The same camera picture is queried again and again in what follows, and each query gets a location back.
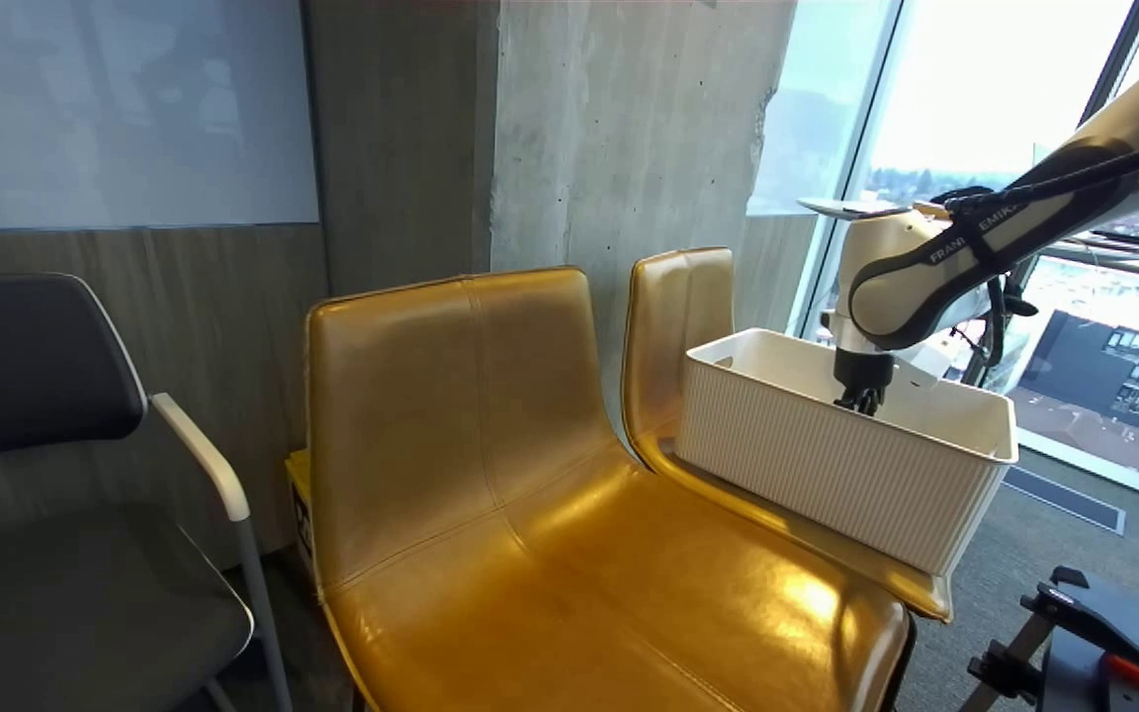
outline chair seat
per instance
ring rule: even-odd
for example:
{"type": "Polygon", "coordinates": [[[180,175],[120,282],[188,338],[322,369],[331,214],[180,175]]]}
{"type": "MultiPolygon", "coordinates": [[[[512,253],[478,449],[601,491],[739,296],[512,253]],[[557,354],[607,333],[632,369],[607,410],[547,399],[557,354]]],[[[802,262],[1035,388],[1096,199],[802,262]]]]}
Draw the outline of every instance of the chair seat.
{"type": "Polygon", "coordinates": [[[227,667],[251,632],[251,607],[157,505],[0,539],[0,706],[157,712],[193,693],[197,667],[227,667]]]}
{"type": "Polygon", "coordinates": [[[327,593],[385,706],[877,706],[910,618],[877,585],[620,449],[327,593]]]}

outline gold chair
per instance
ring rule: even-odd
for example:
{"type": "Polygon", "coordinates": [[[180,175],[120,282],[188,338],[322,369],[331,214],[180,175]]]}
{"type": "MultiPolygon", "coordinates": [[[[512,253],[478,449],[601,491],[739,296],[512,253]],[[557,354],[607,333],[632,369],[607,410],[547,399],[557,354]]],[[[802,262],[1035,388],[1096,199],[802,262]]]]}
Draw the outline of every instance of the gold chair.
{"type": "Polygon", "coordinates": [[[910,618],[642,472],[578,267],[310,311],[315,593],[371,706],[882,706],[910,618]]]}
{"type": "Polygon", "coordinates": [[[910,607],[944,621],[952,607],[944,577],[922,574],[917,565],[906,565],[675,457],[686,420],[686,350],[733,333],[733,282],[733,249],[724,245],[670,249],[632,265],[620,369],[620,414],[632,449],[648,472],[670,476],[698,495],[787,532],[798,544],[820,551],[824,557],[885,585],[910,607]]]}

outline chair backrest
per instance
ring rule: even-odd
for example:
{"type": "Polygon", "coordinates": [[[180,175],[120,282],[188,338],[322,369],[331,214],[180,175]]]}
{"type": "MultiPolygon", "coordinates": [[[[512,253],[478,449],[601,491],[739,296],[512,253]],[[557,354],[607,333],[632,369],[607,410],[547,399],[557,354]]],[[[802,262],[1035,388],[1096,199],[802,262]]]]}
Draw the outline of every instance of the chair backrest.
{"type": "Polygon", "coordinates": [[[617,448],[578,267],[323,299],[305,323],[315,585],[562,501],[617,448]]]}
{"type": "Polygon", "coordinates": [[[79,278],[0,278],[0,449],[120,439],[143,410],[135,363],[79,278]]]}
{"type": "Polygon", "coordinates": [[[620,414],[648,465],[670,465],[686,420],[686,350],[733,333],[733,249],[674,249],[632,265],[620,414]]]}

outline gray floor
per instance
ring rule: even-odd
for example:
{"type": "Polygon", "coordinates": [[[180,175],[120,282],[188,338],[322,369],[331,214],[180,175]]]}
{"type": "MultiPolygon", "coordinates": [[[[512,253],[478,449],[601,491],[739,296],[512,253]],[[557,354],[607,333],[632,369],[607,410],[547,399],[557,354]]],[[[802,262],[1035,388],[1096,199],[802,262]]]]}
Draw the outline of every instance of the gray floor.
{"type": "MultiPolygon", "coordinates": [[[[1139,593],[1139,495],[1092,476],[1076,476],[1073,465],[1027,449],[1019,465],[1127,508],[1127,524],[1124,532],[1113,532],[1088,518],[1056,508],[1035,495],[1001,486],[988,518],[963,557],[957,618],[950,626],[917,621],[914,659],[897,693],[902,712],[963,706],[972,688],[964,659],[984,654],[988,642],[1013,642],[1013,632],[1026,626],[1019,597],[1033,593],[1035,581],[1052,574],[1052,565],[1076,565],[1092,577],[1139,593]]],[[[296,557],[280,553],[268,577],[290,647],[296,706],[358,706],[296,557]]],[[[227,688],[238,706],[268,706],[257,664],[251,667],[228,671],[227,688]]]]}

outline white box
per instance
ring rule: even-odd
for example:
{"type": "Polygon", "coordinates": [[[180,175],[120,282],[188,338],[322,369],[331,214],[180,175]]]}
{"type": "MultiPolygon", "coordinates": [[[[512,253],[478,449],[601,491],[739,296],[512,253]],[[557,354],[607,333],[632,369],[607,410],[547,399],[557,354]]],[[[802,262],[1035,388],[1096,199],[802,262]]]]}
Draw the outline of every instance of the white box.
{"type": "Polygon", "coordinates": [[[924,574],[952,574],[1005,465],[1013,404],[893,369],[877,414],[836,407],[836,350],[749,327],[687,349],[682,457],[924,574]]]}

